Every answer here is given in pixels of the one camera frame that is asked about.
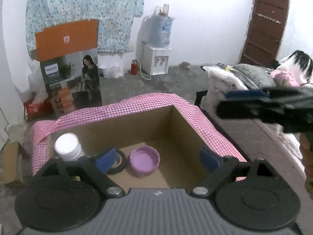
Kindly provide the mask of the black tape roll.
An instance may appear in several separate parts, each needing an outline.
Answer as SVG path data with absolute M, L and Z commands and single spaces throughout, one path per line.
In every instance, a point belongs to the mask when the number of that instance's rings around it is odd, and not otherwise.
M 107 174 L 118 174 L 122 172 L 126 168 L 126 156 L 125 154 L 117 150 L 116 152 L 116 160 L 112 167 L 108 170 Z

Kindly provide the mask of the blue water jug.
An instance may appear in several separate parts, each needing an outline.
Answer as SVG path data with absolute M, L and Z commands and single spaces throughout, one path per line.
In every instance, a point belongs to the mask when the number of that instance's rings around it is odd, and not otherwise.
M 148 44 L 153 48 L 166 48 L 170 45 L 171 28 L 174 22 L 169 16 L 169 5 L 156 6 L 148 20 Z

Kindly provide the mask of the grey and white bedding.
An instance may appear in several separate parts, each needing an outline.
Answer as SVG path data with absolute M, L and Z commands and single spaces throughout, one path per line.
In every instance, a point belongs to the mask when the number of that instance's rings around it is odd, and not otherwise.
M 285 70 L 271 70 L 248 64 L 228 66 L 202 66 L 209 78 L 207 94 L 200 107 L 213 110 L 231 90 L 259 90 L 275 87 L 299 88 L 301 92 L 312 95 L 312 84 L 297 83 L 296 77 Z

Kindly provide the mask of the floral blue hanging cloth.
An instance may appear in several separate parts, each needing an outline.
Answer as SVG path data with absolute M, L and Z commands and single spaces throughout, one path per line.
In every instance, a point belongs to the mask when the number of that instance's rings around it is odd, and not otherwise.
M 27 50 L 35 50 L 37 32 L 55 25 L 97 19 L 98 51 L 128 51 L 133 21 L 143 15 L 144 0 L 28 0 Z

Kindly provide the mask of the brown cardboard box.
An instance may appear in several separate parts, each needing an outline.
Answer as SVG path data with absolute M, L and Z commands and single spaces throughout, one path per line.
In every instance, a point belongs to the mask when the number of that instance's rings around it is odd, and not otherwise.
M 209 173 L 200 163 L 200 148 L 208 146 L 196 127 L 175 107 L 110 118 L 95 123 L 62 129 L 48 136 L 48 158 L 56 155 L 54 142 L 64 133 L 78 136 L 87 155 L 111 147 L 130 156 L 133 149 L 149 145 L 160 154 L 160 166 L 152 174 L 137 178 L 128 164 L 110 176 L 125 191 L 130 188 L 185 188 L 191 190 Z

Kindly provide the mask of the white supplement bottle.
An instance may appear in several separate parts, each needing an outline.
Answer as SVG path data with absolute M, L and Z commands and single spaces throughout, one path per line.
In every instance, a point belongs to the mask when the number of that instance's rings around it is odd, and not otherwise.
M 64 161 L 76 161 L 84 156 L 84 150 L 76 134 L 62 134 L 54 143 L 55 152 Z

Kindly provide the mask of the purple plastic lid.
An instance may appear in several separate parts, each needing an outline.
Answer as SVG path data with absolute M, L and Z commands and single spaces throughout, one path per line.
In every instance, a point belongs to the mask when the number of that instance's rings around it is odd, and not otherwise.
M 159 168 L 160 154 L 155 148 L 144 145 L 133 149 L 129 160 L 134 176 L 144 178 Z

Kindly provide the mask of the orange Philips appliance box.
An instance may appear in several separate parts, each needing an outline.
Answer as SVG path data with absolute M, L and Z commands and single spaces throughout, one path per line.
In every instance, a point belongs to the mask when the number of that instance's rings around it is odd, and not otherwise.
M 56 117 L 102 105 L 96 19 L 45 28 L 35 34 L 37 60 Z

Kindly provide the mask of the white plastic bag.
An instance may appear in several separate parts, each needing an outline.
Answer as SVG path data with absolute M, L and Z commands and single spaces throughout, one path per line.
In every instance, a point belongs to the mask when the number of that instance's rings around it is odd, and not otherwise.
M 117 79 L 124 76 L 122 53 L 98 53 L 98 67 L 101 75 L 106 79 Z

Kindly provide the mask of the small cardboard piece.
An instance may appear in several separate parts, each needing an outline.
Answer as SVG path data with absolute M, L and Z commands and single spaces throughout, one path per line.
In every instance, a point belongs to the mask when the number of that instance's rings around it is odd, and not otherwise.
M 2 183 L 7 187 L 23 185 L 22 152 L 18 141 L 6 144 L 3 149 Z

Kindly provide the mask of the white water dispenser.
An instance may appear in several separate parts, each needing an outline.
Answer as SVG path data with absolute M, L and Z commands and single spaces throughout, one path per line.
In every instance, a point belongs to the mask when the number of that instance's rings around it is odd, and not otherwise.
M 155 48 L 145 43 L 142 56 L 142 68 L 149 76 L 168 73 L 169 56 L 172 48 Z

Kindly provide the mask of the red thermos bottle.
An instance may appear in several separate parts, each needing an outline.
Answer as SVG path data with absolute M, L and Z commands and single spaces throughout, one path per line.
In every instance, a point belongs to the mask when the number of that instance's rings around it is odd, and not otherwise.
M 132 75 L 137 75 L 138 70 L 139 70 L 138 61 L 137 61 L 136 59 L 133 59 L 133 60 L 132 60 L 132 63 L 131 63 L 130 73 L 131 73 Z

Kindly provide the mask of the pink checkered cloth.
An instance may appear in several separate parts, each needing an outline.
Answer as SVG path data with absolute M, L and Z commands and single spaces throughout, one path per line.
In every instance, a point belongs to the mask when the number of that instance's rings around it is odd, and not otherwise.
M 168 106 L 177 108 L 214 152 L 219 155 L 233 155 L 240 161 L 248 160 L 239 152 L 238 147 L 218 132 L 199 107 L 190 104 L 177 94 L 156 92 L 141 94 L 101 107 L 83 108 L 61 116 L 57 120 L 36 122 L 32 126 L 32 174 L 35 175 L 49 160 L 47 142 L 49 134 L 62 129 Z

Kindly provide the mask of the red snack package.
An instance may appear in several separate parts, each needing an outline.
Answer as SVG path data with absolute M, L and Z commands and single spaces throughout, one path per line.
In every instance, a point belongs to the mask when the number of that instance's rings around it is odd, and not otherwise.
M 39 119 L 45 115 L 53 113 L 53 108 L 49 99 L 46 99 L 43 103 L 33 104 L 33 99 L 23 103 L 24 107 L 24 119 L 27 122 Z

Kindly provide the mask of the brown wooden door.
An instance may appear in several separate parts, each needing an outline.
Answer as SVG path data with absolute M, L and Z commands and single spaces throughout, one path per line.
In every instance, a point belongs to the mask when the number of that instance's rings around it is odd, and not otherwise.
M 239 62 L 271 68 L 288 17 L 289 0 L 254 0 Z

